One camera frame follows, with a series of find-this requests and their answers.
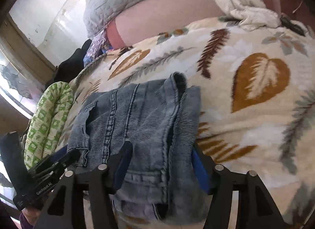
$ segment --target brown leaf pattern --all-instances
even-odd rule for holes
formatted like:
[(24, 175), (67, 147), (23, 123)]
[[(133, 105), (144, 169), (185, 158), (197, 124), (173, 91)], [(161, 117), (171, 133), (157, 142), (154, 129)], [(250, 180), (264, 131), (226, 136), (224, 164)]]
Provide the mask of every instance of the brown leaf pattern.
[(125, 60), (123, 60), (118, 67), (113, 71), (111, 76), (108, 78), (110, 80), (111, 78), (115, 77), (116, 75), (124, 72), (125, 70), (129, 69), (139, 61), (141, 61), (143, 58), (145, 58), (150, 53), (150, 49), (147, 50), (137, 50), (133, 52), (130, 56), (126, 57)]
[(83, 99), (82, 99), (82, 103), (84, 103), (86, 101), (86, 99), (89, 97), (89, 95), (91, 95), (92, 93), (98, 92), (98, 87), (101, 83), (101, 80), (97, 80), (95, 83), (92, 84), (92, 86), (88, 89), (88, 91), (86, 91)]
[(138, 79), (141, 75), (147, 75), (148, 73), (155, 71), (155, 69), (168, 62), (171, 58), (178, 57), (184, 51), (190, 50), (193, 47), (183, 48), (181, 46), (177, 47), (177, 50), (171, 50), (169, 53), (164, 53), (163, 56), (156, 57), (149, 60), (147, 63), (143, 63), (141, 66), (137, 67), (131, 74), (125, 77), (120, 83), (119, 87), (123, 87), (130, 82)]
[(234, 75), (232, 112), (266, 102), (289, 84), (290, 70), (279, 58), (264, 53), (248, 56)]
[(111, 70), (111, 68), (115, 65), (115, 63), (118, 61), (118, 59), (125, 53), (127, 53), (128, 51), (130, 51), (131, 49), (133, 49), (133, 46), (129, 46), (129, 47), (124, 47), (121, 48), (118, 54), (118, 57), (111, 63), (111, 65), (109, 66), (109, 70)]
[(198, 128), (198, 132), (197, 132), (197, 136), (200, 136), (203, 132), (208, 131), (210, 128), (209, 127), (205, 127), (203, 128), (203, 126), (208, 126), (209, 123), (207, 122), (201, 122), (199, 123), (199, 128)]
[(248, 145), (240, 148), (238, 144), (230, 146), (224, 140), (212, 139), (213, 137), (197, 139), (196, 143), (205, 155), (212, 157), (215, 163), (237, 160), (258, 147), (257, 145)]
[(228, 29), (219, 29), (211, 32), (212, 38), (208, 41), (207, 46), (201, 54), (201, 58), (198, 60), (198, 69), (201, 71), (201, 75), (205, 78), (210, 79), (211, 73), (208, 68), (211, 65), (212, 58), (216, 53), (224, 46), (225, 42), (230, 37)]

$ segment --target black cloth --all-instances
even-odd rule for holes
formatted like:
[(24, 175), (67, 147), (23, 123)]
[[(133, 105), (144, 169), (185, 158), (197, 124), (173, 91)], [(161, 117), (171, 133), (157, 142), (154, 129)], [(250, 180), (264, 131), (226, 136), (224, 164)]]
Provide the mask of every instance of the black cloth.
[(0, 153), (15, 191), (22, 194), (35, 180), (25, 167), (17, 132), (7, 133), (0, 139)]
[(84, 69), (83, 58), (89, 49), (92, 40), (88, 39), (84, 42), (82, 48), (78, 48), (70, 58), (66, 61), (63, 61), (58, 67), (53, 76), (53, 78), (45, 84), (45, 89), (47, 89), (51, 84), (63, 81), (70, 82), (72, 81), (80, 71)]
[(0, 200), (0, 228), (18, 229)]

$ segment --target fern leaf print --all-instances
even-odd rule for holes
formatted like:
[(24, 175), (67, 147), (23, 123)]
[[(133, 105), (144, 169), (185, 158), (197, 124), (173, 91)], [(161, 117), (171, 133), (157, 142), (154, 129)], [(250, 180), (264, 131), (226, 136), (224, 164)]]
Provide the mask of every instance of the fern leaf print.
[(207, 46), (201, 54), (201, 58), (198, 60), (198, 72), (205, 78), (210, 79), (211, 74), (208, 70), (211, 65), (212, 59), (216, 53), (225, 45), (225, 42), (230, 37), (228, 29), (219, 29), (211, 33), (212, 38), (208, 41)]
[(197, 139), (196, 143), (205, 155), (212, 157), (215, 163), (237, 160), (258, 147), (248, 145), (240, 148), (238, 144), (231, 145), (224, 140), (213, 140), (213, 136)]
[(192, 49), (178, 47), (177, 50), (172, 50), (169, 53), (164, 53), (162, 57), (157, 57), (155, 59), (151, 59), (148, 63), (144, 63), (143, 65), (137, 67), (135, 71), (133, 71), (129, 76), (124, 78), (120, 83), (119, 87), (126, 86), (132, 81), (138, 79), (142, 74), (147, 75), (149, 72), (154, 71), (158, 66), (163, 65), (165, 62), (168, 62), (171, 58), (179, 56), (186, 50)]
[(301, 98), (302, 100), (296, 101), (297, 107), (293, 109), (295, 120), (288, 124), (283, 132), (284, 142), (280, 146), (282, 151), (280, 161), (291, 174), (297, 172), (297, 167), (293, 161), (297, 141), (300, 140), (304, 131), (311, 128), (311, 123), (315, 120), (315, 90), (308, 91), (307, 95)]
[(210, 128), (207, 127), (209, 125), (209, 123), (207, 122), (201, 122), (199, 123), (199, 128), (198, 128), (198, 132), (197, 132), (197, 137), (199, 137), (202, 133), (208, 131)]
[(129, 47), (124, 47), (122, 49), (120, 49), (118, 57), (111, 63), (111, 65), (109, 66), (109, 70), (111, 70), (111, 68), (115, 65), (115, 63), (118, 61), (118, 59), (125, 53), (127, 53), (128, 51), (130, 51), (131, 49), (133, 49), (133, 46), (129, 46)]
[(86, 101), (86, 99), (89, 97), (89, 95), (91, 95), (92, 93), (95, 93), (98, 91), (98, 87), (101, 84), (101, 80), (97, 80), (95, 83), (92, 84), (92, 86), (88, 89), (88, 91), (86, 91), (83, 99), (82, 99), (82, 103), (84, 103)]

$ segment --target green patterned cloth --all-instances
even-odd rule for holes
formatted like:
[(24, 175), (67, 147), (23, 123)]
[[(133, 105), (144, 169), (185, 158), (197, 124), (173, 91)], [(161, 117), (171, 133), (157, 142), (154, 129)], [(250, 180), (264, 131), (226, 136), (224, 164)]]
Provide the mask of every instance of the green patterned cloth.
[(73, 92), (66, 82), (56, 82), (43, 93), (25, 143), (24, 163), (28, 169), (55, 151), (72, 103)]

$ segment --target blue fabric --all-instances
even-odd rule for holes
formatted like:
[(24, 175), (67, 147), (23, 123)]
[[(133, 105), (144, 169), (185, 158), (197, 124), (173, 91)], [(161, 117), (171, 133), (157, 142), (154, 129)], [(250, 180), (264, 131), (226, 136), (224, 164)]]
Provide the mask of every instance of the blue fabric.
[(120, 163), (118, 164), (115, 174), (114, 174), (114, 189), (118, 190), (121, 188), (123, 180), (125, 178), (125, 174), (127, 172), (128, 166), (129, 166), (129, 161), (132, 157), (132, 144), (129, 141), (126, 141), (124, 144), (128, 145), (128, 149), (124, 155), (124, 157), (122, 158), (122, 160), (120, 161)]
[(77, 171), (86, 172), (131, 142), (124, 182), (111, 196), (115, 209), (146, 220), (199, 222), (208, 212), (192, 167), (199, 114), (200, 89), (187, 88), (179, 73), (93, 93), (74, 121), (68, 151), (81, 150)]
[(52, 155), (50, 155), (49, 160), (52, 163), (55, 163), (56, 161), (58, 161), (59, 159), (61, 159), (63, 156), (65, 156), (67, 153), (67, 146), (61, 148), (60, 150), (58, 150), (57, 152), (53, 153)]
[(208, 173), (195, 149), (192, 152), (192, 165), (200, 188), (208, 193), (210, 190)]

